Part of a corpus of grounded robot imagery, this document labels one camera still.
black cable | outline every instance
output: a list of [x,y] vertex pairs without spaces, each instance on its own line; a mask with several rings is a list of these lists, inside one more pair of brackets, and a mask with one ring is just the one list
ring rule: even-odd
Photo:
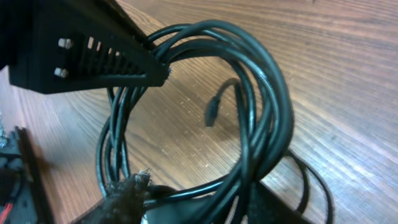
[[[228,62],[238,75],[238,78],[227,80],[210,100],[205,111],[205,124],[214,125],[221,97],[225,89],[233,86],[237,102],[242,154],[228,175],[197,187],[170,192],[161,198],[146,200],[146,208],[150,209],[162,203],[186,200],[215,192],[206,206],[190,220],[191,223],[214,221],[219,223],[222,221],[220,218],[228,216],[235,198],[238,198],[238,205],[232,223],[240,223],[243,216],[247,214],[251,184],[260,181],[283,156],[289,155],[298,164],[304,179],[303,200],[297,209],[298,212],[303,213],[309,198],[306,169],[313,171],[300,159],[288,153],[294,126],[292,103],[285,80],[271,54],[251,34],[223,21],[169,26],[148,36],[144,46],[152,45],[159,38],[174,33],[176,33],[174,36],[151,52],[162,63],[215,56]],[[214,40],[199,38],[177,44],[184,38],[204,35]],[[243,66],[250,70],[256,85],[253,85]],[[258,87],[262,102],[258,120],[254,86]],[[111,116],[105,122],[101,132],[96,156],[98,182],[104,197],[109,194],[107,183],[119,181],[120,171],[125,177],[130,175],[124,132],[132,109],[145,91],[146,88],[141,87],[119,87],[114,94],[113,89],[108,88]],[[329,203],[331,197],[328,192],[326,197]]]

black object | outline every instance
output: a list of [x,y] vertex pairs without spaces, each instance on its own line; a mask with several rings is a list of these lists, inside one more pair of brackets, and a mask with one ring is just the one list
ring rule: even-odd
[[[21,12],[16,9],[21,4],[25,4],[24,13],[17,17]],[[104,205],[120,205],[123,196],[137,196],[123,190],[115,192],[109,186],[123,179],[121,173],[127,180],[132,177],[124,132],[132,109],[147,88],[163,85],[172,62],[220,57],[239,79],[229,79],[221,86],[208,104],[205,124],[214,125],[221,97],[233,86],[242,148],[239,161],[230,174],[191,189],[150,186],[145,192],[148,197],[137,201],[137,209],[147,211],[148,221],[153,223],[157,223],[156,217],[162,223],[218,224],[229,215],[231,223],[241,223],[245,216],[249,223],[306,223],[302,214],[309,199],[309,170],[326,193],[326,223],[333,221],[327,186],[289,150],[294,113],[283,75],[267,49],[245,30],[223,21],[203,21],[169,26],[145,36],[114,0],[0,0],[0,6],[5,11],[0,18],[0,65],[9,65],[13,85],[41,93],[108,88],[111,115],[99,137],[96,155]],[[169,34],[175,35],[154,45],[154,41]],[[212,39],[198,38],[176,45],[182,39],[198,36]],[[114,86],[120,86],[116,93]],[[254,86],[259,89],[262,103],[258,120]],[[296,211],[259,183],[284,156],[293,158],[303,175],[303,199]],[[238,201],[235,210],[234,200]],[[98,207],[107,211],[110,208]],[[135,215],[133,220],[140,218],[136,217],[140,213],[124,211]],[[90,220],[103,220],[101,212],[90,214],[94,214]]]
[[6,223],[53,223],[26,129],[15,128],[8,145],[0,149],[0,179],[0,211],[6,203],[13,205]]
[[41,93],[162,86],[169,66],[114,0],[0,0],[0,69]]

cable end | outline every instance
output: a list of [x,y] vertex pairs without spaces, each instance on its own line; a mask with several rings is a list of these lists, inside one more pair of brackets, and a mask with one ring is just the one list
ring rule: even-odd
[[218,108],[220,107],[220,99],[218,97],[213,97],[207,104],[205,111],[205,125],[206,127],[213,127],[214,122],[218,116]]

wooden table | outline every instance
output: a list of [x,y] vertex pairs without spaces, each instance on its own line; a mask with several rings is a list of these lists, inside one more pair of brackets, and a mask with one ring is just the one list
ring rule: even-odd
[[[147,34],[167,25],[222,19],[254,34],[273,54],[295,110],[291,148],[326,180],[336,223],[398,220],[398,1],[395,0],[120,0]],[[235,76],[217,58],[172,65],[162,88],[151,88],[126,133],[133,172],[150,168],[156,184],[178,189],[227,174],[239,157],[234,96],[228,90],[214,128],[203,110],[219,85]],[[101,198],[95,146],[109,115],[104,90],[40,95],[0,75],[7,128],[31,131],[57,223],[68,223]],[[325,218],[312,181],[306,216]],[[264,182],[296,206],[302,180],[283,160]]]

